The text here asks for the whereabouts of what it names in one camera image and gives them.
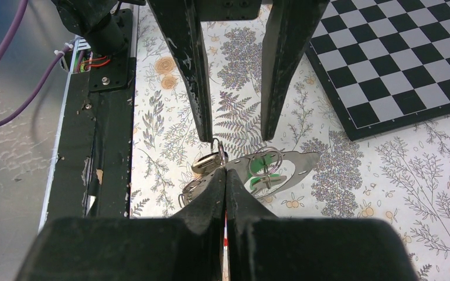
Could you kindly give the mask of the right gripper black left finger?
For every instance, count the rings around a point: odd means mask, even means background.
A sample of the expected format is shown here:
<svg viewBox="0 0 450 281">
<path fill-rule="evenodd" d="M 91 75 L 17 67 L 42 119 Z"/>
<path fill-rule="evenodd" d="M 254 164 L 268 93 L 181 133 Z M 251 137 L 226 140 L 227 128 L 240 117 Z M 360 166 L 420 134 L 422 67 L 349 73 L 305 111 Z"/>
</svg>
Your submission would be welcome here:
<svg viewBox="0 0 450 281">
<path fill-rule="evenodd" d="M 17 280 L 221 280 L 226 171 L 169 218 L 60 218 L 35 239 Z"/>
</svg>

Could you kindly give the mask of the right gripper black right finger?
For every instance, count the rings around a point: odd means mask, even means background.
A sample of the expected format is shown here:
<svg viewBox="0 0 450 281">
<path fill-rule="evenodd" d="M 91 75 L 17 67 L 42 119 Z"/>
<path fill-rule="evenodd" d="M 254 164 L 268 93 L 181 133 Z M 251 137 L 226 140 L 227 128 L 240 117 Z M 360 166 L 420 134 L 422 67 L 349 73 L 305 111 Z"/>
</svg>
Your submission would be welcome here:
<svg viewBox="0 0 450 281">
<path fill-rule="evenodd" d="M 280 218 L 226 172 L 231 280 L 417 280 L 390 224 L 376 219 Z"/>
</svg>

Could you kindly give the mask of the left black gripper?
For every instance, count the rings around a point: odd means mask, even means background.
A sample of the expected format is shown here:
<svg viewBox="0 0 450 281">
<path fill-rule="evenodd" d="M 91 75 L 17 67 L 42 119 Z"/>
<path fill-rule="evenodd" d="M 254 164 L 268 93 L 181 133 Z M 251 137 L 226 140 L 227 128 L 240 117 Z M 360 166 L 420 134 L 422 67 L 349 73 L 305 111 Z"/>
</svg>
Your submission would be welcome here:
<svg viewBox="0 0 450 281">
<path fill-rule="evenodd" d="M 200 141 L 210 143 L 212 105 L 202 22 L 253 20 L 272 5 L 262 41 L 261 137 L 274 138 L 292 77 L 329 1 L 149 1 L 186 87 Z"/>
</svg>

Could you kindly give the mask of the keyring with coloured key tags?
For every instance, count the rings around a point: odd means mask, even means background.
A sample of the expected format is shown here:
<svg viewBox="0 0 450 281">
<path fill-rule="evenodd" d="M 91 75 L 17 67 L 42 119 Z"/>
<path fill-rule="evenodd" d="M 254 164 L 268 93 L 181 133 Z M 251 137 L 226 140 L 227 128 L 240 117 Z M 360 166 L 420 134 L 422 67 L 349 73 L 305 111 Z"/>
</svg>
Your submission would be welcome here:
<svg viewBox="0 0 450 281">
<path fill-rule="evenodd" d="M 230 160 L 219 142 L 217 151 L 197 158 L 191 165 L 196 178 L 190 181 L 178 197 L 180 207 L 185 207 L 207 187 L 217 169 L 225 167 L 237 172 L 246 190 L 262 200 L 301 183 L 316 167 L 318 152 L 281 151 L 264 146 L 252 154 Z"/>
</svg>

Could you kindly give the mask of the black white chessboard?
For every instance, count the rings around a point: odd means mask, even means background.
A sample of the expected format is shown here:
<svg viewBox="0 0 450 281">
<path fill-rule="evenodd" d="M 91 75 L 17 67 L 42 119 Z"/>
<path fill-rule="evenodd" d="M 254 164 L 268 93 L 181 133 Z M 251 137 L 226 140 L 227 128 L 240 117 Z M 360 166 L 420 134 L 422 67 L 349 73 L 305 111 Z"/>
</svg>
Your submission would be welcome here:
<svg viewBox="0 0 450 281">
<path fill-rule="evenodd" d="M 330 1 L 306 55 L 352 141 L 450 114 L 450 1 Z"/>
</svg>

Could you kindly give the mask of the floral table mat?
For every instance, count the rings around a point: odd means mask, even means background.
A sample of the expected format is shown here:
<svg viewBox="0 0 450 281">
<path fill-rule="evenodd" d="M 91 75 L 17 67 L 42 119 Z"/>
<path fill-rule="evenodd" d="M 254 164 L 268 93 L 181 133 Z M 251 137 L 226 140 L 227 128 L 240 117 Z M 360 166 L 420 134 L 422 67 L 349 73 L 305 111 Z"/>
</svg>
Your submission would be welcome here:
<svg viewBox="0 0 450 281">
<path fill-rule="evenodd" d="M 450 114 L 351 141 L 309 59 L 289 86 L 275 138 L 260 134 L 261 48 L 272 6 L 252 21 L 205 22 L 214 135 L 230 160 L 264 146 L 318 152 L 296 186 L 259 200 L 278 216 L 379 218 L 409 251 L 419 280 L 450 280 Z M 169 217 L 196 178 L 199 142 L 183 79 L 155 17 L 139 8 L 130 218 Z"/>
</svg>

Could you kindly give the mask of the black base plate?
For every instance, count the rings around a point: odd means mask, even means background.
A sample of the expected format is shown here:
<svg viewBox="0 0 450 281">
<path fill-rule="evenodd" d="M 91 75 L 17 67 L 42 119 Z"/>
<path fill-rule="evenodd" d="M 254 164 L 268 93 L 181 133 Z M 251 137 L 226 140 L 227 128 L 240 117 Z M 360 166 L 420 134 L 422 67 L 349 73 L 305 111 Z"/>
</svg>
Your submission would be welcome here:
<svg viewBox="0 0 450 281">
<path fill-rule="evenodd" d="M 71 76 L 47 221 L 129 216 L 137 19 L 122 9 L 127 50 Z"/>
</svg>

